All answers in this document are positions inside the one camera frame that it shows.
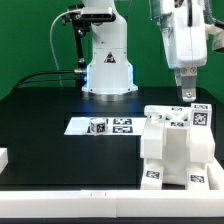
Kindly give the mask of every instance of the white structure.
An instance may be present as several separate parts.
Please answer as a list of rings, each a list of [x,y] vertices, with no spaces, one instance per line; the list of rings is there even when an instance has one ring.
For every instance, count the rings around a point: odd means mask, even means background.
[[[100,100],[119,100],[137,91],[133,68],[127,60],[127,23],[115,8],[114,0],[82,0],[89,11],[112,8],[114,22],[92,25],[93,58],[87,67],[84,96]]]
[[[185,185],[187,190],[209,190],[208,164],[213,163],[215,152],[211,105],[146,106],[145,115],[141,188],[160,190],[162,183],[168,183]]]

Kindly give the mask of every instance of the black cable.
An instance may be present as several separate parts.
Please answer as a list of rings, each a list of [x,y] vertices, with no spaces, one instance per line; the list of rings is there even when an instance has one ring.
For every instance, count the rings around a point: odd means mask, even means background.
[[[188,0],[188,26],[192,27],[193,25],[193,6],[192,0]]]
[[[30,84],[30,83],[40,83],[40,82],[58,82],[58,81],[75,81],[75,80],[79,80],[79,78],[70,78],[70,79],[44,79],[44,80],[34,80],[34,81],[27,81],[27,82],[22,82],[19,86],[21,85],[26,85],[26,84]]]
[[[205,0],[204,2],[205,2],[205,10],[206,10],[206,14],[207,14],[209,22],[214,24],[214,26],[218,28],[224,29],[224,23],[222,21],[215,19],[212,15],[210,0]]]
[[[37,73],[32,73],[30,75],[25,76],[24,78],[20,79],[19,82],[12,88],[12,92],[15,91],[20,85],[22,85],[26,80],[41,76],[41,75],[58,75],[58,74],[74,74],[73,70],[64,70],[64,71],[42,71]]]

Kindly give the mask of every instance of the cable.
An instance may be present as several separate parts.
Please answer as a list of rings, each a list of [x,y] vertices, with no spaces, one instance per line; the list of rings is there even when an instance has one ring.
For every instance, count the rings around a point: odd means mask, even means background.
[[[26,80],[36,77],[36,76],[41,76],[41,75],[57,75],[57,74],[74,74],[74,71],[72,70],[65,70],[65,71],[43,71],[43,72],[37,72],[37,73],[32,73],[30,75],[25,76],[24,78],[20,79],[19,82],[13,87],[12,92],[15,91],[20,85],[22,85]]]
[[[53,58],[54,58],[54,62],[55,62],[55,65],[56,65],[56,68],[57,68],[58,71],[60,70],[60,67],[59,67],[59,64],[58,64],[57,56],[56,56],[55,49],[54,49],[54,43],[53,43],[53,31],[54,31],[54,27],[55,27],[55,24],[57,23],[57,21],[62,16],[66,16],[66,15],[68,15],[70,13],[76,13],[76,12],[80,12],[80,9],[71,10],[71,11],[67,11],[67,12],[64,12],[64,13],[60,14],[58,17],[56,17],[56,19],[53,21],[53,23],[51,25],[51,29],[50,29],[50,45],[51,45],[51,51],[52,51],[52,55],[53,55]]]
[[[133,0],[130,0],[129,1],[129,5],[128,5],[128,11],[127,11],[127,13],[126,13],[126,15],[124,17],[128,18],[129,13],[131,11],[132,4],[133,4]]]
[[[210,0],[204,0],[204,3],[205,3],[205,10],[206,10],[209,22],[214,24],[214,26],[216,26],[218,28],[224,29],[224,23],[215,19],[212,16],[212,9],[211,9],[211,5],[210,5]]]
[[[67,78],[67,79],[61,79],[62,81],[74,81],[74,80],[79,80],[80,78],[77,77],[77,78]],[[30,83],[40,83],[40,82],[58,82],[59,80],[58,79],[44,79],[44,80],[34,80],[34,81],[27,81],[27,82],[23,82],[23,83],[20,83],[19,86],[21,85],[25,85],[25,84],[30,84]]]

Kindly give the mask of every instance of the white foam block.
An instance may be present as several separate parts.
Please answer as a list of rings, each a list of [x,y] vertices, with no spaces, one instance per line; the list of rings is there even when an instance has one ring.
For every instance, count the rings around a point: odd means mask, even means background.
[[[209,191],[207,169],[188,168],[186,190]]]
[[[152,123],[148,117],[141,137],[141,158],[162,159],[164,122]]]
[[[163,169],[163,166],[159,163],[144,164],[141,190],[161,190],[163,183]]]
[[[106,191],[81,191],[80,217],[116,217],[116,198]]]
[[[7,148],[0,148],[0,173],[5,169],[8,164]]]
[[[208,127],[191,127],[189,135],[191,162],[212,163],[215,153],[215,141]]]

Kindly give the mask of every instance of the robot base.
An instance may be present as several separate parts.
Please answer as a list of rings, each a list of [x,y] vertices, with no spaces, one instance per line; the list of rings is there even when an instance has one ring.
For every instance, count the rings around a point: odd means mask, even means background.
[[[83,91],[82,96],[87,99],[94,99],[99,101],[120,101],[138,96],[138,91],[131,91],[124,94],[96,94]]]

